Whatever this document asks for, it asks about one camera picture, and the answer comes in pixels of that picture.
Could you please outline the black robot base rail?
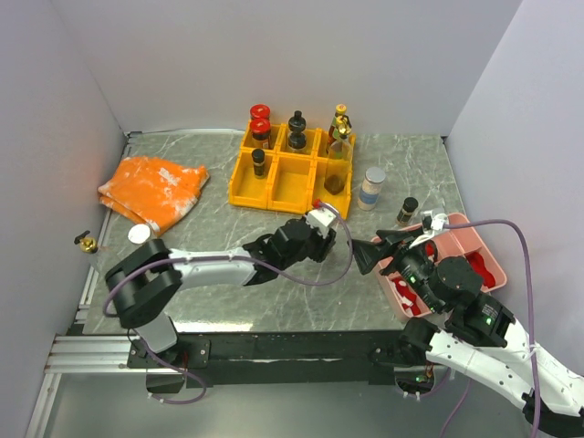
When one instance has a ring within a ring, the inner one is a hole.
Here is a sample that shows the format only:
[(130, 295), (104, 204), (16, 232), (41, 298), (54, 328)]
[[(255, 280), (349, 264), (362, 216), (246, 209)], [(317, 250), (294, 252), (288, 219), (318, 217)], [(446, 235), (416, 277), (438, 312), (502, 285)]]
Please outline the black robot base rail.
[(191, 388), (366, 381), (416, 395), (442, 384), (445, 370), (398, 330), (183, 333), (161, 357), (195, 374)]

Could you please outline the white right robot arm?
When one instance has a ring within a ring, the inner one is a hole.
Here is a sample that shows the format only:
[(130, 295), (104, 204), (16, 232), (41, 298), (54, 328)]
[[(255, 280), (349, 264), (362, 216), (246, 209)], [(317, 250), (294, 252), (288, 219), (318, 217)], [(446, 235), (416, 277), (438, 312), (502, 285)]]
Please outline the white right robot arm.
[(353, 240), (362, 274), (401, 279), (441, 327), (410, 318), (387, 349), (395, 365), (422, 361), (444, 365), (514, 404), (537, 430), (554, 437), (583, 434), (583, 378), (534, 342), (514, 314), (482, 289), (467, 257), (447, 255), (433, 241), (417, 244), (418, 230), (378, 231), (373, 241)]

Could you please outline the glass oil bottle gold spout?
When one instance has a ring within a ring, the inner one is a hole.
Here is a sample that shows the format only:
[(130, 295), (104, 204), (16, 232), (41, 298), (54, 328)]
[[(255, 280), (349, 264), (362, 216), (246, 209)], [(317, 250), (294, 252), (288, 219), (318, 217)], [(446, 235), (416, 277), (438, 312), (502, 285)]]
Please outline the glass oil bottle gold spout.
[[(346, 124), (339, 124), (338, 125), (339, 135), (342, 132), (350, 131), (352, 132), (351, 124), (348, 126)], [(344, 184), (341, 177), (341, 170), (346, 171), (350, 166), (351, 163), (341, 161), (340, 163), (335, 163), (334, 161), (329, 161), (328, 165), (332, 164), (333, 168), (327, 168), (327, 176), (325, 180), (325, 188), (331, 194), (340, 193)]]

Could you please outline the chili sauce bottle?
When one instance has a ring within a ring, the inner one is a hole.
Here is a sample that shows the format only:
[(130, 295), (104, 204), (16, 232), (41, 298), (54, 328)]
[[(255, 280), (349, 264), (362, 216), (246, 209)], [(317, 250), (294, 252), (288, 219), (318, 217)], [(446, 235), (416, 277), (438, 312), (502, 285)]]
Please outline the chili sauce bottle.
[(336, 141), (337, 137), (339, 136), (338, 125), (339, 125), (339, 117), (336, 117), (331, 122), (329, 130), (328, 130), (328, 141), (327, 141), (327, 147), (326, 147), (326, 154), (329, 154), (330, 146)]
[(347, 106), (344, 104), (338, 104), (335, 108), (335, 120), (336, 124), (346, 124), (350, 125), (349, 116), (347, 115)]

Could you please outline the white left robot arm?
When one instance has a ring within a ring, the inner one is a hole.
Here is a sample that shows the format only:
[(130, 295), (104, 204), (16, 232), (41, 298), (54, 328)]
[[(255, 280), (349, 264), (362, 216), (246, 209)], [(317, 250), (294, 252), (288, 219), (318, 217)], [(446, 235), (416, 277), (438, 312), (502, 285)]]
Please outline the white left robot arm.
[(261, 285), (307, 258), (320, 263), (335, 244), (335, 222), (324, 210), (312, 210), (288, 220), (272, 234), (223, 252), (178, 250), (161, 239), (151, 240), (105, 274), (109, 295), (104, 314), (138, 333), (151, 357), (170, 367), (183, 354), (172, 319), (164, 312), (177, 292), (217, 285)]

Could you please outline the red lid sauce jar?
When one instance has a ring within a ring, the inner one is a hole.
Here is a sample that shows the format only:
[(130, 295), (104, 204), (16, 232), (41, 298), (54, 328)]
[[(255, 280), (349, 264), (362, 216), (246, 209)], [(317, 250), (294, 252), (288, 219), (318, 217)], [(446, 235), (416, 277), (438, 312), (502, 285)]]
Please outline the red lid sauce jar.
[(250, 120), (270, 120), (271, 109), (266, 104), (255, 104), (249, 110)]
[(253, 143), (259, 149), (271, 149), (271, 123), (269, 120), (250, 121)]

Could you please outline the red lid sauce jar front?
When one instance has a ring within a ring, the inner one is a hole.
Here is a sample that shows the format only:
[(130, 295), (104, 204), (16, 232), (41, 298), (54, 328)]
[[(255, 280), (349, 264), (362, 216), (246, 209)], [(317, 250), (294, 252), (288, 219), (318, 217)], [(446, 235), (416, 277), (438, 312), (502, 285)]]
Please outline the red lid sauce jar front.
[(269, 120), (250, 121), (253, 143), (259, 149), (271, 149), (271, 123)]

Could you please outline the white powder bottle black cap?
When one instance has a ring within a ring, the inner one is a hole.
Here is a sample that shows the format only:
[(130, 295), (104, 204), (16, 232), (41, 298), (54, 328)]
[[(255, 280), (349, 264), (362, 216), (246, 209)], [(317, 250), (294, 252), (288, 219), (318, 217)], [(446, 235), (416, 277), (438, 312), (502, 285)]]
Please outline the white powder bottle black cap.
[(295, 110), (293, 116), (288, 120), (288, 129), (291, 133), (300, 133), (306, 129), (306, 120), (301, 110)]

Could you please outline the red lid sauce jar back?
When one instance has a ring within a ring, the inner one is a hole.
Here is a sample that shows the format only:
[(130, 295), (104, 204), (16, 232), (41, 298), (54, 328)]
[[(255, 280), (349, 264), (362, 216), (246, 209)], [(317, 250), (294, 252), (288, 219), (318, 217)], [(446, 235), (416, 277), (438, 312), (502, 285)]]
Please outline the red lid sauce jar back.
[(249, 110), (250, 120), (270, 120), (271, 109), (266, 104), (255, 104)]

